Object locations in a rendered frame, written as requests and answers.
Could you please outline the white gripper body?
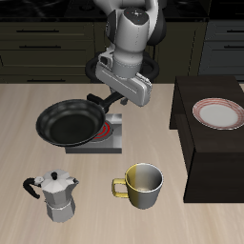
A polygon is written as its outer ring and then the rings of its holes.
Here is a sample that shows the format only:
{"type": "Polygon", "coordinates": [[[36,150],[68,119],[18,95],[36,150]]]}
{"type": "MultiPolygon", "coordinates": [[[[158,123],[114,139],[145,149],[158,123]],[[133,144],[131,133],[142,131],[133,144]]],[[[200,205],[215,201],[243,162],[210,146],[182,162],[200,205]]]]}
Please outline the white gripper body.
{"type": "Polygon", "coordinates": [[[147,105],[150,101],[153,85],[139,72],[133,78],[121,78],[113,74],[106,65],[98,62],[95,75],[103,83],[139,107],[147,105]]]}

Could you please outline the black frying pan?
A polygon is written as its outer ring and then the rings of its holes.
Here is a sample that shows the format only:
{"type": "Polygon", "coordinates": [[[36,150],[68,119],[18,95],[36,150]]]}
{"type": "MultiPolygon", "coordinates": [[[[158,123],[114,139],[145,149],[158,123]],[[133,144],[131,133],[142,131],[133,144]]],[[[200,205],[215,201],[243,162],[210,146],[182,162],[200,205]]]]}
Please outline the black frying pan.
{"type": "Polygon", "coordinates": [[[58,147],[83,145],[103,129],[106,113],[123,97],[114,92],[106,99],[89,93],[86,99],[70,99],[46,108],[37,118],[36,131],[48,143],[58,147]]]}

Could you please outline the dark grey stove plate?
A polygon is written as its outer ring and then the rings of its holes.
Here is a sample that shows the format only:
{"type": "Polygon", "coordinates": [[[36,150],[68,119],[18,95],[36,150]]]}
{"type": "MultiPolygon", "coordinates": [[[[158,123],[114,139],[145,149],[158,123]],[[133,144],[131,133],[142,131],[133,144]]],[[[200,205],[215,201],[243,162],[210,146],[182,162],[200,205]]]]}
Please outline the dark grey stove plate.
{"type": "Polygon", "coordinates": [[[66,153],[122,153],[122,114],[107,113],[103,128],[93,140],[68,147],[66,153]]]}

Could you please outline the yellow and grey mug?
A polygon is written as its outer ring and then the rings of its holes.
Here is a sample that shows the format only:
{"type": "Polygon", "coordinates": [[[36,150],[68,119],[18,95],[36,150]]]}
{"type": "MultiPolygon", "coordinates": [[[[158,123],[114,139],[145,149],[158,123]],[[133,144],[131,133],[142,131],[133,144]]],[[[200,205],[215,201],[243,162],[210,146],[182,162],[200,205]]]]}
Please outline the yellow and grey mug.
{"type": "Polygon", "coordinates": [[[124,178],[115,178],[112,181],[112,194],[115,197],[128,198],[135,208],[146,210],[156,202],[163,181],[163,173],[154,165],[135,164],[127,169],[124,178]],[[127,191],[117,192],[117,184],[125,185],[127,191]]]}

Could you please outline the white plate with red rim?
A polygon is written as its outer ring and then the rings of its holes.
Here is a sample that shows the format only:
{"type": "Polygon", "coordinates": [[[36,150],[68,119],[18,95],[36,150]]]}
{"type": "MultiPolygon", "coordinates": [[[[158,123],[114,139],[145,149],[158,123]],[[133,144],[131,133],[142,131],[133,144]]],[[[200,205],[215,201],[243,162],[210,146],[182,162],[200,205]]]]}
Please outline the white plate with red rim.
{"type": "Polygon", "coordinates": [[[193,105],[194,118],[212,129],[234,130],[244,125],[244,109],[224,98],[205,98],[193,105]]]}

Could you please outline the dark olive kitchen cupboards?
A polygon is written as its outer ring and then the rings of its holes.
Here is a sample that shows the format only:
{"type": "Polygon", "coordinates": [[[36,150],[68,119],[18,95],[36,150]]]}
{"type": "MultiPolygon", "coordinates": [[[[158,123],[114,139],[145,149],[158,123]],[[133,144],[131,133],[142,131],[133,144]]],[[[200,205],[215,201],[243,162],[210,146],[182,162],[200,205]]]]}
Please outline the dark olive kitchen cupboards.
{"type": "MultiPolygon", "coordinates": [[[[166,37],[146,52],[156,83],[198,74],[207,23],[169,18],[166,37]]],[[[0,22],[0,83],[88,83],[85,65],[110,45],[104,22],[0,22]]]]}

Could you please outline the grey kitchen cupboard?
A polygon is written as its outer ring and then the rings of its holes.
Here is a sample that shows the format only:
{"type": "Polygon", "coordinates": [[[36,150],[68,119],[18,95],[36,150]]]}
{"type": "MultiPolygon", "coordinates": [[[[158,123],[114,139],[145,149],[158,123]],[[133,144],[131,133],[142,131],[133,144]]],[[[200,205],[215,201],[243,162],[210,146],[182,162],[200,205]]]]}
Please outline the grey kitchen cupboard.
{"type": "Polygon", "coordinates": [[[198,74],[233,75],[244,82],[244,20],[208,23],[198,74]]]}

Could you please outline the dark wooden cabinet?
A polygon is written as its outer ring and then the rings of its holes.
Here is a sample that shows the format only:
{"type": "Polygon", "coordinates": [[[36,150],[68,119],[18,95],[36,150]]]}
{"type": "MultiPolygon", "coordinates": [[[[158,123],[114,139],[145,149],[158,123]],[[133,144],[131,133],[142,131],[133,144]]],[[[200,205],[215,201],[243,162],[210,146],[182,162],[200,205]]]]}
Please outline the dark wooden cabinet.
{"type": "Polygon", "coordinates": [[[208,128],[193,117],[193,105],[210,97],[244,108],[244,91],[233,76],[177,76],[170,128],[177,130],[187,169],[186,203],[244,203],[244,126],[208,128]]]}

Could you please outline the silver moka pot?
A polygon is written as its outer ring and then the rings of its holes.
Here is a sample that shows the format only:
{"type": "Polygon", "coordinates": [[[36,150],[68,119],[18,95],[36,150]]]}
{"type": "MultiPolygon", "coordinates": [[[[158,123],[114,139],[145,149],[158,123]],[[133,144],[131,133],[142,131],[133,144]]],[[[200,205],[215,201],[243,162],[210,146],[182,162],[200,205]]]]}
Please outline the silver moka pot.
{"type": "Polygon", "coordinates": [[[45,196],[49,218],[53,222],[64,223],[74,216],[75,203],[71,193],[78,183],[79,181],[71,177],[68,172],[57,169],[43,176],[27,178],[23,182],[23,188],[34,198],[39,199],[40,195],[32,186],[39,187],[45,196]]]}

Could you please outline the black kitchen countertop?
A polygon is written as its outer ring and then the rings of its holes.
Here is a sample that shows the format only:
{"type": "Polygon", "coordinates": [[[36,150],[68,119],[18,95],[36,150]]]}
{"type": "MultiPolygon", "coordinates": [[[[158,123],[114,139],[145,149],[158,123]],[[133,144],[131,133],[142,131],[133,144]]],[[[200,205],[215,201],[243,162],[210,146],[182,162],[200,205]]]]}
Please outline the black kitchen countertop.
{"type": "MultiPolygon", "coordinates": [[[[168,22],[244,20],[244,0],[167,0],[168,22]]],[[[0,0],[0,22],[105,22],[93,0],[0,0]]]]}

